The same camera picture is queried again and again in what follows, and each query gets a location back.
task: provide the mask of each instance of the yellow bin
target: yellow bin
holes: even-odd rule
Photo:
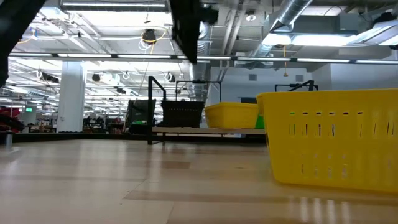
[[[398,192],[398,89],[257,97],[276,180]]]
[[[218,103],[205,108],[209,128],[253,129],[258,117],[258,106],[252,103]]]

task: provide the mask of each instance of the ceiling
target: ceiling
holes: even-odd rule
[[[63,0],[66,2],[77,2],[77,0]],[[91,2],[137,2],[132,0],[92,0]],[[219,9],[218,22],[210,27],[210,55],[220,55],[223,47],[224,35],[227,30],[227,21],[233,1],[210,1],[204,0],[208,4],[215,4]],[[249,52],[261,43],[264,38],[263,23],[267,14],[279,10],[278,0],[260,1],[256,5],[255,21],[243,19],[238,32],[238,40],[233,45],[232,52]],[[364,10],[373,10],[394,4],[396,1],[335,1],[335,0],[314,0],[302,15],[313,16],[335,16],[342,10],[349,9],[350,13],[358,13]],[[21,42],[14,48],[15,52],[74,52],[74,53],[102,53],[102,54],[166,54],[181,55],[182,52],[177,44],[171,40],[172,18],[168,12],[112,12],[112,11],[68,11],[65,14],[59,9],[55,9],[50,4],[38,13],[37,17],[26,30]],[[154,29],[157,38],[160,38],[155,45],[145,46],[141,44],[141,35],[145,29]],[[345,50],[355,52],[357,48]],[[388,47],[373,48],[369,54],[357,54],[363,58],[383,58],[383,52],[388,51]],[[299,45],[287,45],[285,49],[274,47],[271,53],[276,57],[305,57],[305,58],[325,58],[343,57],[339,47],[311,47]],[[55,60],[26,60],[10,59],[8,85],[42,85],[30,88],[4,88],[3,98],[10,96],[23,97],[24,100],[2,100],[2,106],[26,104],[29,97],[32,101],[42,107],[41,113],[56,113],[59,97],[59,86],[52,88],[44,87],[48,85],[46,81],[37,78],[37,71],[41,70],[49,75],[53,75],[61,80],[62,62]],[[127,109],[128,100],[135,99],[137,96],[147,96],[148,75],[154,75],[158,81],[167,89],[167,96],[175,96],[175,84],[169,83],[164,78],[165,74],[175,75],[176,80],[191,80],[189,63],[160,63],[160,62],[83,62],[88,71],[86,90],[86,111],[100,111],[104,113],[105,108],[111,108],[112,114],[121,116]],[[273,68],[282,68],[284,63],[274,63]],[[314,68],[309,63],[291,63],[288,67],[306,68],[311,72]],[[93,82],[92,74],[112,74],[119,75],[119,83],[113,81]],[[116,93],[112,87],[129,86],[134,88],[128,96]],[[182,91],[179,97],[189,100],[190,88]],[[155,96],[160,96],[160,92],[155,92]],[[97,106],[92,106],[95,99]]]

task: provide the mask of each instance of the yellow plastic basket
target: yellow plastic basket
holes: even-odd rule
[[[276,180],[398,192],[398,89],[257,97]]]
[[[258,106],[252,103],[218,103],[205,108],[209,128],[253,129],[258,117]]]

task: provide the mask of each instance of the wooden floor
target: wooden floor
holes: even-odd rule
[[[0,157],[0,223],[398,223],[398,197],[275,183],[264,146],[76,140]]]

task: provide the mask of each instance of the ceiling duct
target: ceiling duct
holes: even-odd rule
[[[266,34],[283,27],[287,28],[287,31],[291,31],[293,28],[293,23],[296,19],[303,13],[305,8],[307,8],[313,0],[284,0],[281,4],[280,10],[274,13],[276,17],[272,19],[272,15],[269,15],[267,20],[270,22],[266,30]],[[271,51],[273,45],[259,44],[257,49],[252,52],[252,57],[265,57]],[[246,68],[254,68],[253,63],[245,65]]]
[[[61,0],[64,11],[109,11],[109,12],[168,12],[165,1],[111,2],[90,0]]]
[[[208,24],[200,23],[200,40],[208,40]],[[210,53],[210,46],[208,42],[198,42],[198,55],[208,55]],[[198,62],[196,65],[191,64],[190,76],[192,80],[209,81],[210,80],[210,63]],[[207,84],[192,84],[192,94],[195,101],[205,101]]]

